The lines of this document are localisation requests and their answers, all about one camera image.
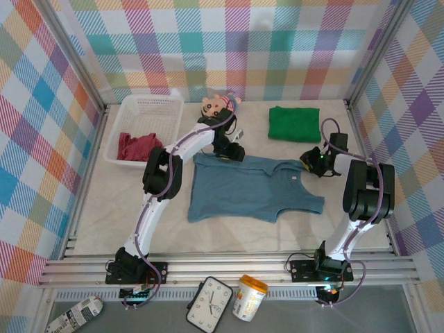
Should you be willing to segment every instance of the plaid wall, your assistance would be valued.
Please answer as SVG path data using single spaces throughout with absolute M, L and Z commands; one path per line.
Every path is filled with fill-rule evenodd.
M 395 166 L 391 226 L 401 253 L 415 259 L 436 332 L 442 332 L 444 0 L 414 3 L 358 108 L 368 152 Z
M 173 89 L 187 101 L 214 90 L 250 101 L 342 99 L 394 3 L 53 0 L 112 103 L 131 93 Z
M 0 8 L 0 332 L 24 332 L 99 112 L 31 0 Z

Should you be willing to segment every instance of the white table surface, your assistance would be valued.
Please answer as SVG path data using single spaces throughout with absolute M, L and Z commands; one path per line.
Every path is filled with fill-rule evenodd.
M 348 148 L 358 153 L 357 143 L 343 101 L 264 101 L 242 102 L 237 112 L 237 126 L 244 130 L 241 145 L 247 155 L 273 159 L 295 159 L 315 144 L 299 144 L 268 138 L 268 109 L 320 108 L 320 120 L 334 117 L 341 132 L 349 134 Z M 112 254 L 123 246 L 134 232 L 142 204 L 143 169 L 117 166 L 103 159 L 119 106 L 110 110 L 99 156 L 94 168 L 88 197 L 80 220 L 74 253 L 77 255 Z M 200 116 L 200 103 L 186 103 L 179 137 L 193 128 Z M 327 132 L 335 130 L 326 126 Z M 210 253 L 221 251 L 280 251 L 318 248 L 339 224 L 343 216 L 342 196 L 346 177 L 318 178 L 302 173 L 305 188 L 325 197 L 321 215 L 306 212 L 284 212 L 277 223 L 248 217 L 214 217 L 189 223 L 187 211 L 191 193 L 194 163 L 184 167 L 179 194 L 166 207 L 153 235 L 150 253 Z M 388 248 L 383 223 L 365 234 L 357 248 Z

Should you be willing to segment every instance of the analog clock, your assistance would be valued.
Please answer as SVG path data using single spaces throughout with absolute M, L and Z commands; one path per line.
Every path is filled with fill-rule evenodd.
M 188 323 L 206 333 L 214 332 L 232 295 L 233 290 L 229 286 L 212 276 L 207 277 L 188 304 Z

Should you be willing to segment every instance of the purple cable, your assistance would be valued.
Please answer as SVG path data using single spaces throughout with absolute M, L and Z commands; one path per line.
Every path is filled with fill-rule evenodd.
M 338 122 L 335 119 L 327 118 L 327 119 L 325 119 L 322 122 L 322 124 L 321 124 L 321 135 L 322 135 L 322 138 L 324 139 L 324 141 L 328 144 L 328 146 L 330 146 L 331 148 L 335 149 L 336 151 L 338 151 L 338 152 L 340 152 L 342 154 L 355 157 L 355 158 L 357 158 L 359 160 L 363 160 L 365 162 L 372 162 L 375 165 L 375 168 L 376 168 L 376 171 L 377 171 L 377 177 L 378 177 L 378 180 L 379 180 L 379 193 L 378 193 L 378 197 L 377 197 L 377 205 L 376 205 L 375 213 L 373 213 L 373 215 L 366 222 L 364 222 L 361 225 L 359 225 L 358 229 L 353 231 L 348 236 L 347 240 L 345 241 L 345 246 L 344 246 L 344 250 L 343 250 L 343 254 L 344 254 L 345 260 L 347 260 L 347 262 L 350 262 L 351 264 L 360 264 L 362 266 L 362 277 L 361 277 L 361 280 L 359 281 L 358 285 L 356 286 L 356 288 L 353 290 L 353 292 L 349 296 L 347 296 L 343 300 L 340 300 L 340 301 L 334 303 L 335 305 L 340 305 L 340 304 L 344 303 L 345 301 L 351 299 L 351 297 L 353 297 L 358 292 L 358 290 L 362 287 L 362 284 L 364 283 L 364 279 L 366 278 L 366 274 L 367 274 L 366 265 L 361 260 L 350 260 L 350 258 L 347 255 L 347 250 L 348 250 L 348 247 L 350 246 L 352 240 L 359 234 L 360 229 L 362 229 L 363 227 L 369 225 L 370 223 L 372 223 L 377 218 L 377 215 L 379 214 L 379 211 L 381 210 L 382 199 L 384 197 L 384 182 L 382 180 L 381 168 L 379 167 L 379 165 L 376 162 L 376 160 L 371 159 L 371 158 L 367 159 L 367 158 L 362 157 L 360 155 L 351 154 L 351 153 L 349 153 L 347 151 L 343 151 L 342 149 L 334 146 L 333 144 L 331 144 L 329 142 L 329 140 L 327 139 L 327 137 L 326 137 L 326 135 L 324 133 L 324 125 L 329 120 L 333 121 L 336 124 L 336 127 L 338 128 L 338 132 L 341 132 L 341 130 L 339 128 L 339 124 L 338 124 Z
M 171 187 L 171 185 L 173 184 L 173 155 L 174 153 L 180 148 L 180 146 L 182 146 L 189 138 L 193 137 L 194 135 L 197 135 L 199 133 L 205 132 L 206 130 L 213 130 L 215 128 L 221 127 L 223 125 L 225 125 L 227 122 L 229 122 L 231 120 L 231 118 L 234 117 L 234 110 L 233 112 L 231 112 L 230 116 L 222 121 L 221 123 L 218 123 L 216 125 L 207 127 L 207 128 L 202 128 L 200 130 L 197 130 L 196 132 L 193 133 L 189 133 L 188 135 L 184 136 L 174 147 L 173 149 L 171 149 L 171 152 L 169 153 L 169 159 L 168 159 L 168 170 L 169 170 L 169 177 L 168 177 L 168 183 L 166 184 L 166 187 L 163 189 L 163 191 L 161 191 L 159 194 L 152 194 L 150 196 L 150 198 L 148 199 L 148 201 L 145 204 L 145 207 L 142 210 L 142 213 L 139 216 L 139 220 L 137 221 L 137 225 L 136 225 L 136 231 L 135 231 L 135 236 L 134 236 L 134 242 L 135 242 L 135 247 L 137 252 L 139 253 L 139 256 L 142 258 L 142 260 L 144 260 L 145 264 L 147 264 L 153 271 L 155 271 L 156 275 L 157 275 L 157 286 L 154 290 L 154 292 L 150 295 L 150 297 L 148 297 L 144 302 L 140 303 L 139 305 L 133 305 L 134 309 L 137 310 L 138 307 L 143 307 L 146 303 L 148 303 L 154 296 L 156 296 L 157 292 L 159 291 L 160 285 L 162 283 L 162 276 L 159 272 L 159 270 L 152 264 L 149 262 L 149 260 L 147 260 L 144 256 L 144 254 L 142 253 L 142 251 L 140 250 L 139 247 L 139 228 L 140 228 L 140 224 L 142 223 L 142 220 L 145 216 L 145 213 L 151 203 L 151 201 L 154 198 L 159 198 L 162 197 L 165 193 L 168 192 L 169 188 Z M 126 302 L 126 298 L 123 299 L 123 304 L 125 305 L 125 308 L 128 310 L 129 309 L 129 305 Z

